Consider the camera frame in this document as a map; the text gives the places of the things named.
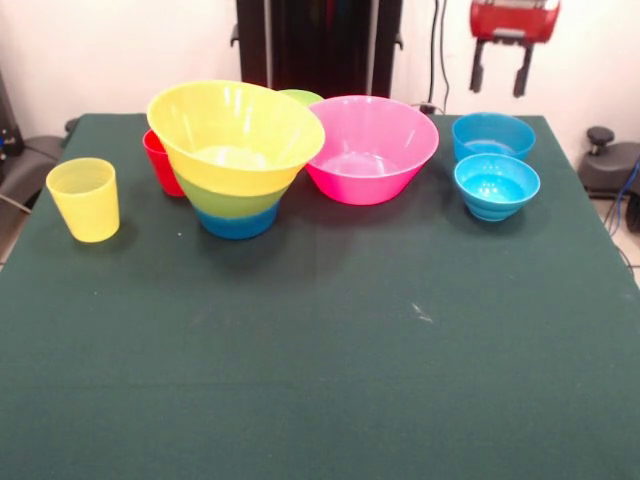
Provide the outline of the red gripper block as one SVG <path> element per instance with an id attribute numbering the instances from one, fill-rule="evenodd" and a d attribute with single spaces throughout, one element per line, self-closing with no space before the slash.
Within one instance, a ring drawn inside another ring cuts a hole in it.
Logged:
<path id="1" fill-rule="evenodd" d="M 523 97 L 535 43 L 546 43 L 553 35 L 560 13 L 560 1 L 472 1 L 470 27 L 477 38 L 469 89 L 479 93 L 484 67 L 485 44 L 491 42 L 526 43 L 521 67 L 515 77 L 513 96 Z"/>

